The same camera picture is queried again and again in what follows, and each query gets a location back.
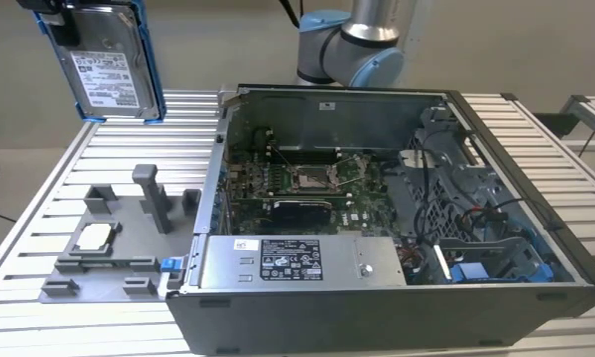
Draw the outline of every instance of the gray plastic part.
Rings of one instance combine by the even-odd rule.
[[[167,234],[172,231],[172,224],[168,219],[168,198],[156,184],[157,171],[156,165],[139,164],[132,172],[132,181],[141,186],[156,229],[159,233]]]
[[[111,214],[107,202],[117,201],[117,195],[109,185],[92,186],[83,201],[91,214]]]
[[[160,264],[156,257],[132,257],[135,260],[129,264],[129,268],[135,272],[148,272],[148,273],[159,273],[160,272]]]
[[[84,273],[85,268],[81,266],[80,257],[61,257],[56,261],[56,270],[61,274]]]
[[[183,286],[184,278],[186,278],[186,271],[170,273],[168,290],[179,290],[180,287]]]
[[[77,295],[77,289],[79,286],[72,279],[48,279],[41,286],[41,291],[45,292],[48,296],[75,296]]]
[[[161,299],[159,295],[128,295],[121,288],[124,279],[147,277],[155,285],[160,283],[160,261],[164,258],[182,257],[190,252],[195,216],[184,211],[183,197],[171,197],[172,209],[168,218],[172,232],[160,234],[152,219],[141,210],[141,200],[140,196],[120,196],[116,202],[108,202],[112,214],[105,219],[85,212],[49,277],[49,280],[73,279],[79,290],[75,296],[49,296],[41,292],[40,302],[153,302]],[[111,222],[123,225],[123,230],[111,240],[111,255],[69,256],[83,227],[91,223]]]
[[[79,248],[79,245],[75,244],[72,250],[68,252],[68,255],[73,256],[73,257],[108,257],[112,254],[112,245],[111,243],[115,240],[115,237],[117,236],[119,232],[121,232],[121,223],[119,222],[105,222],[105,221],[99,221],[99,222],[92,222],[92,223],[103,223],[103,224],[108,224],[111,225],[111,237],[107,240],[107,244],[104,244],[97,250],[81,250]],[[79,229],[75,231],[79,233],[79,237],[81,236],[83,230],[84,228],[89,225],[89,223],[80,225]]]
[[[124,279],[123,290],[128,295],[153,295],[156,287],[148,277],[128,277]]]
[[[195,215],[199,210],[200,190],[187,189],[183,192],[183,211],[187,216]]]

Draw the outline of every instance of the power supply label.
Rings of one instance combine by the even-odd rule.
[[[83,90],[92,106],[139,108],[128,60],[119,52],[72,51]]]
[[[260,277],[263,280],[323,280],[319,241],[263,239]]]

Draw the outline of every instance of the metal frame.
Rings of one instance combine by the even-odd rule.
[[[549,130],[539,127],[519,102],[507,101],[498,94],[465,94],[463,97],[595,258],[594,173]],[[140,122],[121,124],[112,120],[97,126],[91,141],[81,145],[91,128],[87,124],[13,226],[0,247],[0,356],[23,350],[49,356],[149,353],[191,356],[164,303],[76,306],[36,302],[43,277],[55,259],[53,252],[63,251],[65,246],[61,232],[45,234],[41,231],[72,228],[71,218],[80,215],[79,199],[89,183],[97,180],[121,182],[121,171],[131,170],[128,167],[141,161],[167,167],[168,173],[157,180],[172,194],[183,192],[184,188],[200,188],[208,159],[208,153],[200,150],[215,139],[211,127],[219,118],[219,99],[216,93],[208,91],[165,91],[165,98],[170,113],[163,126],[143,126]],[[141,191],[125,183],[115,184],[113,188],[120,194],[139,195]],[[23,234],[24,231],[35,231],[35,235]],[[20,279],[4,280],[9,273],[17,273]],[[501,354],[511,357],[595,356],[595,307],[579,318],[547,322],[511,347],[366,353],[407,357]]]

